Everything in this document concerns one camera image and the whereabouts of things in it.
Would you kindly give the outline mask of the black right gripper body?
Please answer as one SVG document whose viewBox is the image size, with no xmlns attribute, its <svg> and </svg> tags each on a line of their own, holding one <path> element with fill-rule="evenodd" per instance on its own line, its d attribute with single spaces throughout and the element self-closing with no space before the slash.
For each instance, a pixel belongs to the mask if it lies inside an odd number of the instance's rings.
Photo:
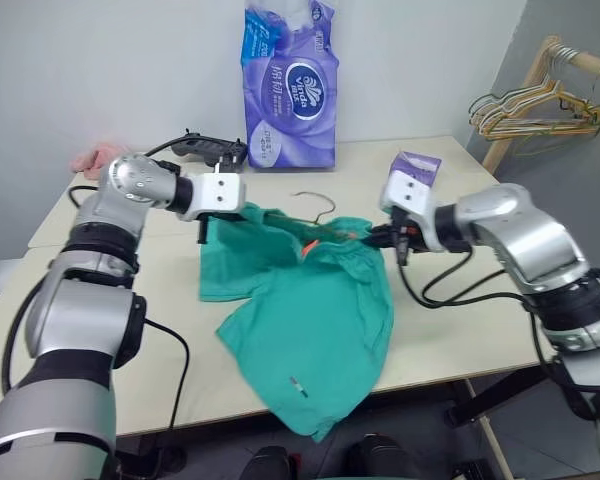
<svg viewBox="0 0 600 480">
<path fill-rule="evenodd" d="M 407 265 L 410 252 L 425 252 L 421 228 L 407 211 L 398 207 L 391 208 L 390 220 L 390 235 L 397 263 Z"/>
</svg>

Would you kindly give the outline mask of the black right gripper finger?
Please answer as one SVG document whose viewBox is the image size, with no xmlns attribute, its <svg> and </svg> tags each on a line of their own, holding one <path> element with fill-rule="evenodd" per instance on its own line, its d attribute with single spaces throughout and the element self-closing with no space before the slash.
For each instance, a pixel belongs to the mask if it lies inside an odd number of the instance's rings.
<svg viewBox="0 0 600 480">
<path fill-rule="evenodd" d="M 395 229 L 391 224 L 372 227 L 362 243 L 369 247 L 394 247 Z"/>
</svg>

